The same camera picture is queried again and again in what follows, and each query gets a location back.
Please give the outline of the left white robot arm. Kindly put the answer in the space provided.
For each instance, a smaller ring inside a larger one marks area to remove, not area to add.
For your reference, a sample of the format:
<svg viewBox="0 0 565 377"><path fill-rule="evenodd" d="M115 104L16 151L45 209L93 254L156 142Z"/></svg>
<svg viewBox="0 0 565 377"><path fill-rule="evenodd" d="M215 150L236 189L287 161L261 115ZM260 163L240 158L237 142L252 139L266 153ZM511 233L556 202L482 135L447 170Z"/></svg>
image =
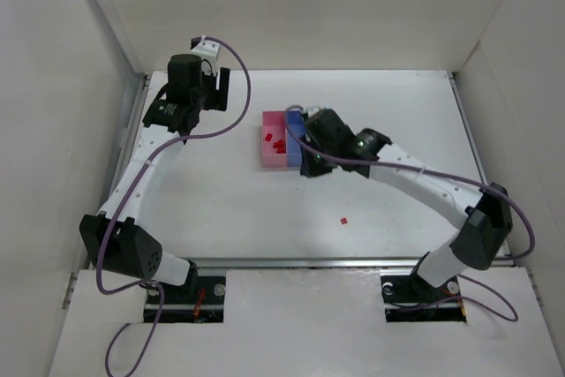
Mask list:
<svg viewBox="0 0 565 377"><path fill-rule="evenodd" d="M187 296L198 271L189 260L167 253L147 230L148 212L170 165L198 124L203 110L227 108L230 70L213 54L172 56L167 81L150 103L136 147L109 198L79 224L92 264L144 282L158 282Z"/></svg>

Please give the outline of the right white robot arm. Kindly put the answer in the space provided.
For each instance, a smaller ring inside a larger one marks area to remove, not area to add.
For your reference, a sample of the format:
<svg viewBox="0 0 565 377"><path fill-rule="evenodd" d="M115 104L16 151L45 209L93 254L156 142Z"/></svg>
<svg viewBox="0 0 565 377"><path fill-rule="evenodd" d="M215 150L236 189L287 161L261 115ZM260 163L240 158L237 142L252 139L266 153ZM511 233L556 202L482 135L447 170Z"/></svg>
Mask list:
<svg viewBox="0 0 565 377"><path fill-rule="evenodd" d="M432 176L423 162L391 138L370 128L354 133L332 109L300 114L304 177L321 177L336 168L389 185L443 216L456 230L425 253L408 275L382 284L383 297L399 304L428 304L466 269L489 269L513 227L504 187L469 187L456 179Z"/></svg>

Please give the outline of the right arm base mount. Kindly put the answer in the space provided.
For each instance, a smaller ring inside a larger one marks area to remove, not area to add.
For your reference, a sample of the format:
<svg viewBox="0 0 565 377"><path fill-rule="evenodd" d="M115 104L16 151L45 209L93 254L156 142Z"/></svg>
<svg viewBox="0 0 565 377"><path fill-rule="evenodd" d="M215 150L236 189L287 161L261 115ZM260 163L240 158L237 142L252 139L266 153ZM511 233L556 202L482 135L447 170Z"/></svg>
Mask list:
<svg viewBox="0 0 565 377"><path fill-rule="evenodd" d="M466 322L456 276L439 288L416 275L382 275L380 283L387 322Z"/></svg>

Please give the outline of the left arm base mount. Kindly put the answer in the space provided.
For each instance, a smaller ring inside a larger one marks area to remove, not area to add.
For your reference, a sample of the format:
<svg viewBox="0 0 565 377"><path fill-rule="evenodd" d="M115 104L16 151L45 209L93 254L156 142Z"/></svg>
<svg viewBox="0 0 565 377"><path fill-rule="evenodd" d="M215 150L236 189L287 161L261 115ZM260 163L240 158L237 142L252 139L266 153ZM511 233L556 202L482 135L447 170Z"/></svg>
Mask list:
<svg viewBox="0 0 565 377"><path fill-rule="evenodd" d="M159 292L144 286L147 291L143 321L153 322L161 312L159 323L214 324L224 319L226 277L204 275L196 279L193 289L163 284L164 303L159 309Z"/></svg>

